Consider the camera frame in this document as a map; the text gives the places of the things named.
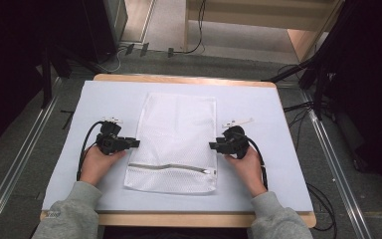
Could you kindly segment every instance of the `metal rail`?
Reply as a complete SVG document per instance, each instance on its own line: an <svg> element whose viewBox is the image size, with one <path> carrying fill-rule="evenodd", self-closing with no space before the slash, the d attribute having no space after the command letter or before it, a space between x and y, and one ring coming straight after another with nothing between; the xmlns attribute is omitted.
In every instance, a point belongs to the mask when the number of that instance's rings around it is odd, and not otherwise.
<svg viewBox="0 0 382 239"><path fill-rule="evenodd" d="M6 203L8 202L11 192L14 189L21 173L23 172L23 169L26 166L27 161L29 160L30 154L34 149L34 146L40 134L42 133L42 130L45 127L49 116L52 113L55 103L59 97L59 89L61 85L62 85L61 78L57 78L53 86L53 92L55 94L54 97L51 99L48 106L40 111L32 128L29 131L29 134L24 140L23 145L18 151L17 156L15 156L15 159L11 167L9 168L5 178L3 179L0 185L0 215Z"/></svg>
<svg viewBox="0 0 382 239"><path fill-rule="evenodd" d="M306 102L312 101L311 95L307 91L302 91L302 97ZM322 122L318 120L313 111L310 111L309 116L357 237L362 239L373 238L356 198L346 180L345 174L343 173L342 167L340 166L339 160L337 159L336 153L334 152Z"/></svg>

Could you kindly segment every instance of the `zipper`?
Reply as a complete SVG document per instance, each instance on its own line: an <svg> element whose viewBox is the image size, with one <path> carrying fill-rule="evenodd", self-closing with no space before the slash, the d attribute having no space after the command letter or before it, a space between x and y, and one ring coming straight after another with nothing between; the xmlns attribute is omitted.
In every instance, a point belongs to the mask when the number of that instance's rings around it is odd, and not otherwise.
<svg viewBox="0 0 382 239"><path fill-rule="evenodd" d="M185 170L191 170L191 171L197 171L204 174L210 174L211 170L201 167L195 167L195 166L188 166L188 165L181 165L181 164L164 164L164 165L145 165L145 164L138 164L138 163L130 163L128 166L131 167L138 167L138 168L144 168L144 169L150 169L150 170L162 170L167 168L179 168L179 169L185 169Z"/></svg>

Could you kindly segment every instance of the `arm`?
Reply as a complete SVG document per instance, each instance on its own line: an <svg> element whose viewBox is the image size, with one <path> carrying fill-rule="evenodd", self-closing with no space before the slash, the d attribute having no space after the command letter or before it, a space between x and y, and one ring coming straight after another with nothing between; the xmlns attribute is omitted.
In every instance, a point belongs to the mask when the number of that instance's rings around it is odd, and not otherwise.
<svg viewBox="0 0 382 239"><path fill-rule="evenodd" d="M312 238L299 215L283 208L273 192L263 186L259 155L249 147L242 159L231 155L225 158L235 167L238 175L253 196L256 220L251 229L254 238Z"/></svg>
<svg viewBox="0 0 382 239"><path fill-rule="evenodd" d="M66 200L52 205L33 238L96 238L98 216L95 207L101 192L95 186L110 167L125 155L125 151L104 155L98 147L91 147L80 181L75 182Z"/></svg>

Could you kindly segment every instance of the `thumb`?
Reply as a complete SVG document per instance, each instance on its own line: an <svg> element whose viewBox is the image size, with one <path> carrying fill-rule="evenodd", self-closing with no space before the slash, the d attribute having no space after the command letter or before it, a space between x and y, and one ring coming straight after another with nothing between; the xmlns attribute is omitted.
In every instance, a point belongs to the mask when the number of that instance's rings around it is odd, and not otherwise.
<svg viewBox="0 0 382 239"><path fill-rule="evenodd" d="M123 151L118 151L118 152L116 152L116 153L114 153L114 154L112 154L112 155L110 156L110 161L111 161L112 163L115 163L115 162L117 162L118 160L120 160L121 158L123 158L125 155L126 155L126 151L125 151L125 150L123 150Z"/></svg>
<svg viewBox="0 0 382 239"><path fill-rule="evenodd" d="M233 157L232 155L230 154L224 154L223 155L225 157L225 159L227 161L229 161L230 163L234 164L235 163L235 160L237 160L237 158Z"/></svg>

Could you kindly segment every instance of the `white paper sheet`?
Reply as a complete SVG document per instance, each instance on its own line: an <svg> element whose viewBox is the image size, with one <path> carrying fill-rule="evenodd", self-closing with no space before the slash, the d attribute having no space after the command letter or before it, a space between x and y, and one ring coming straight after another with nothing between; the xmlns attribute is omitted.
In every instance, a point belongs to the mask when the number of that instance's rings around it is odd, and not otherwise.
<svg viewBox="0 0 382 239"><path fill-rule="evenodd" d="M135 136L138 119L149 92L215 97L217 136L222 123L249 119L246 135L254 140L267 167L269 189L284 207L312 211L311 201L290 138L280 98L275 88L226 87L186 84L86 82L71 129L49 183L43 209L64 200L76 181L81 146L90 126L102 117L122 119L119 136ZM93 143L99 128L89 140ZM129 154L117 163L97 186L103 197L97 211L253 211L251 195L232 166L218 154L218 183L213 192L172 195L140 192L123 186Z"/></svg>

